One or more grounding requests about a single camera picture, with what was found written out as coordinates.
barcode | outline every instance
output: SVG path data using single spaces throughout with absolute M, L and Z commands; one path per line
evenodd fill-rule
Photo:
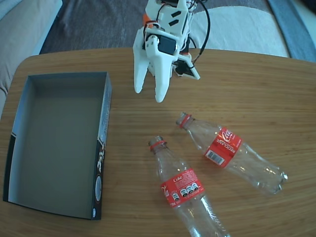
M 214 161 L 218 165 L 221 165 L 225 161 L 219 155 L 217 155 L 216 153 L 214 153 L 214 152 L 212 152 L 210 150 L 206 153 L 206 157 L 209 158 L 210 160 Z

coca-cola bottle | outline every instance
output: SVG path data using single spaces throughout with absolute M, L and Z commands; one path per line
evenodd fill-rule
M 152 139 L 149 146 L 157 159 L 161 190 L 191 236 L 229 237 L 189 165 L 175 155 L 160 136 Z
M 202 154 L 217 165 L 239 175 L 262 193 L 276 194 L 287 181 L 279 167 L 257 154 L 227 128 L 182 113 L 176 124 L 186 130 Z

red label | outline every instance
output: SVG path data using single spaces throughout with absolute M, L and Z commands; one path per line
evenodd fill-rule
M 205 156 L 224 168 L 234 157 L 241 144 L 240 137 L 222 127 L 214 142 L 207 149 Z
M 193 169 L 188 169 L 164 182 L 161 190 L 170 206 L 174 207 L 202 193 L 204 188 Z

cardboard box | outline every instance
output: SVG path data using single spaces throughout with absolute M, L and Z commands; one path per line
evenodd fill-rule
M 8 149 L 3 200 L 101 219 L 111 93 L 106 72 L 28 76 Z

wooden table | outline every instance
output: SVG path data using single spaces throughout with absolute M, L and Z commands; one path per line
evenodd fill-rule
M 18 68 L 0 122 L 0 194 L 9 136 L 27 75 L 108 71 L 113 98 L 106 145 L 101 221 L 46 214 L 0 202 L 0 236 L 189 236 L 159 189 L 147 142 L 162 135 L 189 161 L 233 237 L 298 237 L 316 233 L 316 64 L 259 54 L 206 50 L 201 80 L 174 77 L 163 103 L 148 75 L 133 87 L 131 49 L 44 54 Z M 181 111 L 228 126 L 289 175 L 284 190 L 264 197 L 202 158 L 175 125 Z

